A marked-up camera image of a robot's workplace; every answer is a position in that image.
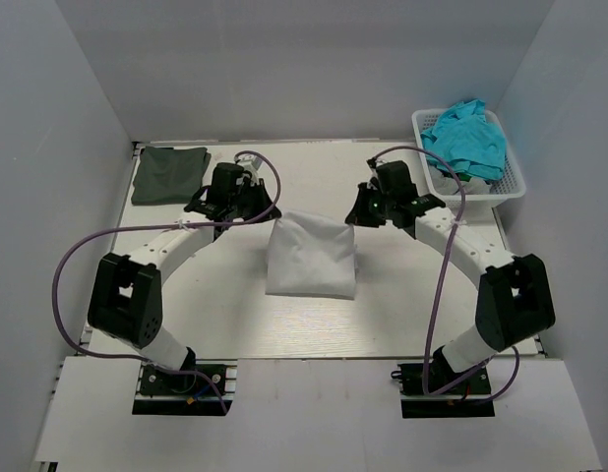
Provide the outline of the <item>white t-shirt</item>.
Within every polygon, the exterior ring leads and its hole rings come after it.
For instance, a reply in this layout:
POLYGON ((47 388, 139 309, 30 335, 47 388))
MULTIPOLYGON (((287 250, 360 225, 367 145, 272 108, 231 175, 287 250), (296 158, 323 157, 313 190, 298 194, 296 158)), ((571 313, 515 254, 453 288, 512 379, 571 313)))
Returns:
POLYGON ((355 231, 323 215, 286 210, 267 249, 266 293, 352 300, 356 295, 355 231))

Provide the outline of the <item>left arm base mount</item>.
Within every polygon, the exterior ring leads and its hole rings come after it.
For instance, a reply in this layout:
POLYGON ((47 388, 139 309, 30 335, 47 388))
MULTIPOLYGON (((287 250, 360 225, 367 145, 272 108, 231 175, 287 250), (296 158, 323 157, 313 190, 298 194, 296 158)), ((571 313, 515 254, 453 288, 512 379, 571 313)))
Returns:
POLYGON ((238 362, 197 360, 197 376, 170 375, 143 364, 133 400, 135 416, 224 417, 234 400, 238 362))

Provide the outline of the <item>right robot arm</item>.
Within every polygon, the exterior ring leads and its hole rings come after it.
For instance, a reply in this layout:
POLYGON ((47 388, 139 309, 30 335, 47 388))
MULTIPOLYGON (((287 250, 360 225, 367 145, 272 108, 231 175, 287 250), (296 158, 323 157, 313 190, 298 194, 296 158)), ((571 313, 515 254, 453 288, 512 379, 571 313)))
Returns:
POLYGON ((459 390, 472 368, 554 325, 547 270, 539 257, 493 246, 443 201, 419 195, 404 162, 370 159, 368 165, 372 176, 359 184, 346 223, 371 228, 391 223, 440 253, 477 290, 471 327, 432 353, 429 371, 440 389, 459 390))

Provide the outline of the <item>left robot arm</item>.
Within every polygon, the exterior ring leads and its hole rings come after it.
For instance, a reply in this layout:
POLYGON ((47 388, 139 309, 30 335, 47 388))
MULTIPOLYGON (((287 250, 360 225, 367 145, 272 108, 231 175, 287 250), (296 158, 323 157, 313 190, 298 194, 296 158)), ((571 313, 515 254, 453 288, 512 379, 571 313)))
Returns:
POLYGON ((164 369, 163 380, 174 391, 191 389, 198 371, 194 352, 163 326, 163 285, 233 225, 280 217, 258 175, 260 166, 250 154, 218 164, 211 183, 200 188, 171 227, 128 254, 104 256, 98 265, 89 325, 164 369))

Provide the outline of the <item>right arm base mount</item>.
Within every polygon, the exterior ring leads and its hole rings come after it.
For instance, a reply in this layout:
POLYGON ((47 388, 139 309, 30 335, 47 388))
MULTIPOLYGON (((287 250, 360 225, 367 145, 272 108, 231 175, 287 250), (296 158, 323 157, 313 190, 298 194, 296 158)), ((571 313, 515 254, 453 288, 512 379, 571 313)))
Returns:
POLYGON ((391 372, 400 393, 403 419, 492 418, 492 386, 485 366, 455 373, 438 348, 428 366, 423 388, 422 362, 398 364, 391 372))

